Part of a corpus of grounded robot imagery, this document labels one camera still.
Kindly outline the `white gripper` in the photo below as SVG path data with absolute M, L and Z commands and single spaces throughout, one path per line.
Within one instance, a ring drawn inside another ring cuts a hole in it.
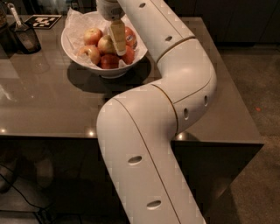
M 96 9 L 107 21 L 112 21 L 109 33 L 119 56 L 126 53 L 125 24 L 121 18 L 125 15 L 117 0 L 96 0 Z

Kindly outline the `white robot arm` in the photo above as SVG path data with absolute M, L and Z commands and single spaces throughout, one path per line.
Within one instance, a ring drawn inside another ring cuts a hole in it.
M 107 20 L 125 14 L 161 74 L 107 101 L 97 136 L 130 224 L 206 224 L 172 152 L 214 98 L 214 66 L 164 0 L 97 0 Z

